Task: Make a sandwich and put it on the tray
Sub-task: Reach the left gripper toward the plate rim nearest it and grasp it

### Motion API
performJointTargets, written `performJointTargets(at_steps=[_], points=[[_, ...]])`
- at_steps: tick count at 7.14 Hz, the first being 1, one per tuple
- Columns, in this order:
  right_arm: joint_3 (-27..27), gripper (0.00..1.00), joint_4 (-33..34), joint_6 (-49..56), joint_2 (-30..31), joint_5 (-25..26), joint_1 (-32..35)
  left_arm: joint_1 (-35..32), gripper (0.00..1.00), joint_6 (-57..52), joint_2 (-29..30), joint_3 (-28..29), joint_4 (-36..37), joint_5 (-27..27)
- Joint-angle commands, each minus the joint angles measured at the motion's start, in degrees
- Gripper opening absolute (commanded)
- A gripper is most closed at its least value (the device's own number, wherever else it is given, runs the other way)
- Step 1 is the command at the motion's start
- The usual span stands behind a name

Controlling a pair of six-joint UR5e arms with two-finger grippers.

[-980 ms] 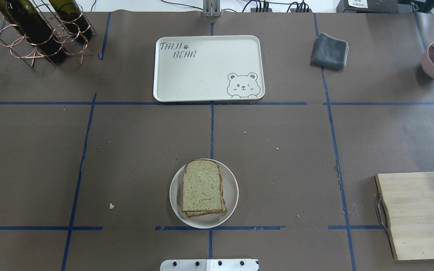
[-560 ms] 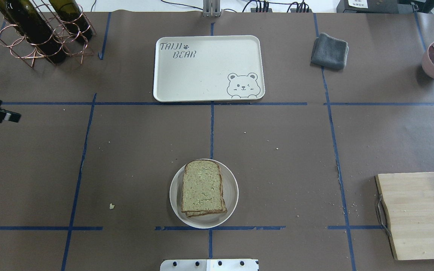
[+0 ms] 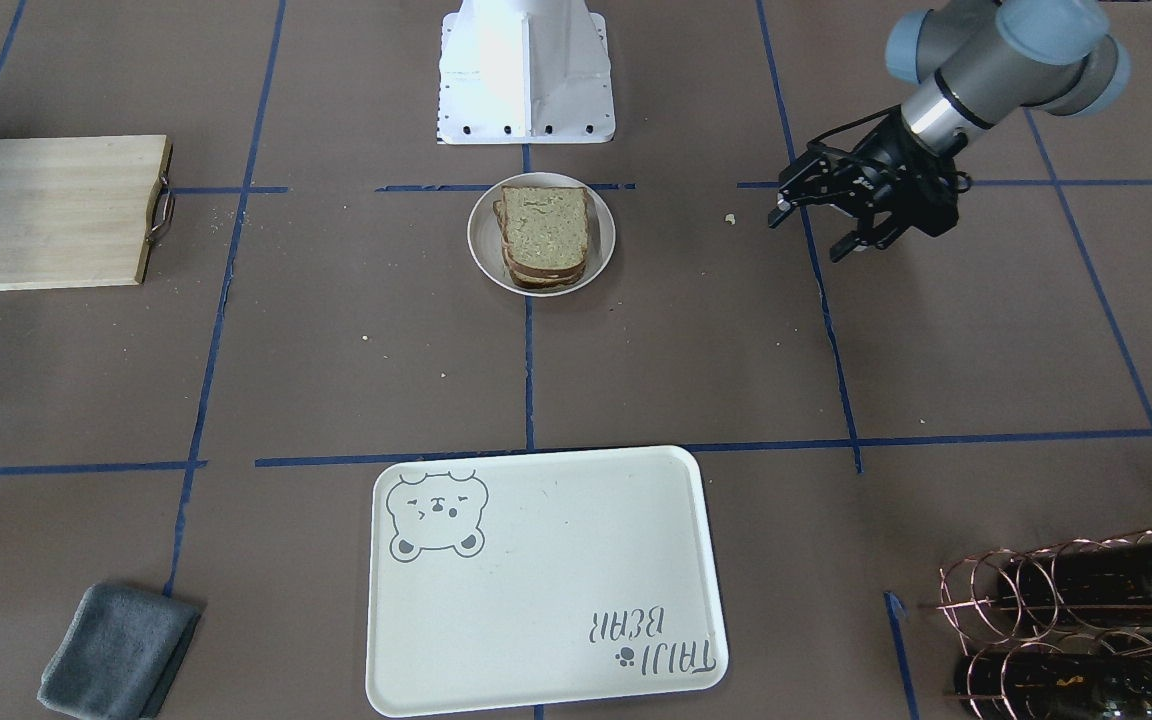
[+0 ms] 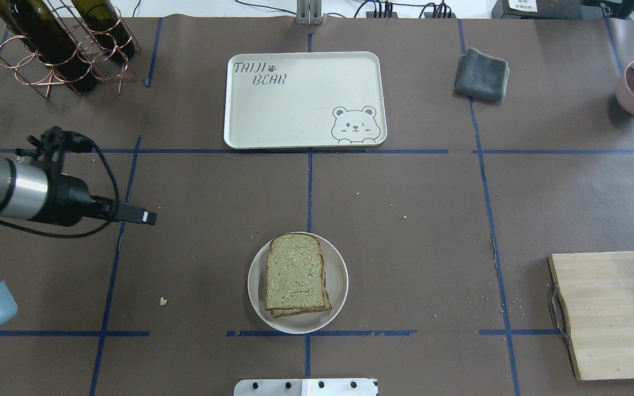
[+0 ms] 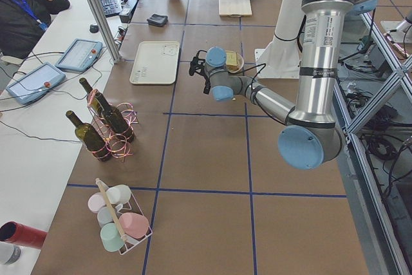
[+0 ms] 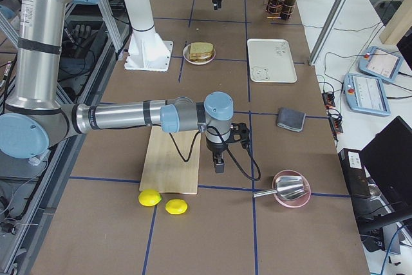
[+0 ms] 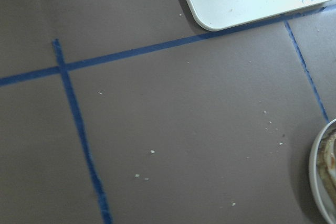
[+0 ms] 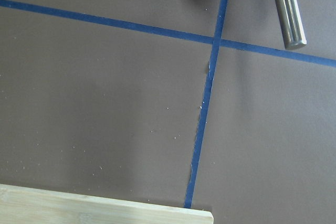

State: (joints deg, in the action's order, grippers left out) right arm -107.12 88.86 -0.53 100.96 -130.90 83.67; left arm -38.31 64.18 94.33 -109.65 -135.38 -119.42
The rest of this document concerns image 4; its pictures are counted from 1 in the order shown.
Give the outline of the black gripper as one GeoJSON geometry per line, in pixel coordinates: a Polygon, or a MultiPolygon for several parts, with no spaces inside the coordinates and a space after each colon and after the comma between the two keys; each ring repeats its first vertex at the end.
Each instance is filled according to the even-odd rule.
{"type": "MultiPolygon", "coordinates": [[[[86,182],[66,174],[50,174],[50,188],[45,201],[45,223],[70,227],[83,218],[108,220],[116,201],[90,195],[86,182]]],[[[113,216],[115,222],[155,226],[157,213],[142,206],[120,202],[113,216]]]]}

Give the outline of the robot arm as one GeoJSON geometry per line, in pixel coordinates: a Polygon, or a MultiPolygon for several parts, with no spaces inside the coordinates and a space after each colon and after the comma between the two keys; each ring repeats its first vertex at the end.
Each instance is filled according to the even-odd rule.
{"type": "MultiPolygon", "coordinates": [[[[61,239],[63,235],[25,227],[17,220],[70,227],[83,218],[98,219],[94,230],[66,235],[68,240],[95,235],[113,222],[154,225],[157,214],[120,200],[115,175],[101,151],[97,152],[111,179],[114,196],[93,196],[80,178],[63,173],[62,161],[12,160],[0,156],[0,226],[33,235],[61,239]]],[[[0,326],[18,312],[7,284],[0,278],[0,326]]]]}

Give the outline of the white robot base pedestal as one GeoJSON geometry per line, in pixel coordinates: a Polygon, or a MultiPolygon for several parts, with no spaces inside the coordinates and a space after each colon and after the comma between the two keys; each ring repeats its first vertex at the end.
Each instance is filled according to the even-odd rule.
{"type": "Polygon", "coordinates": [[[234,395],[378,395],[372,378],[244,379],[234,395]]]}

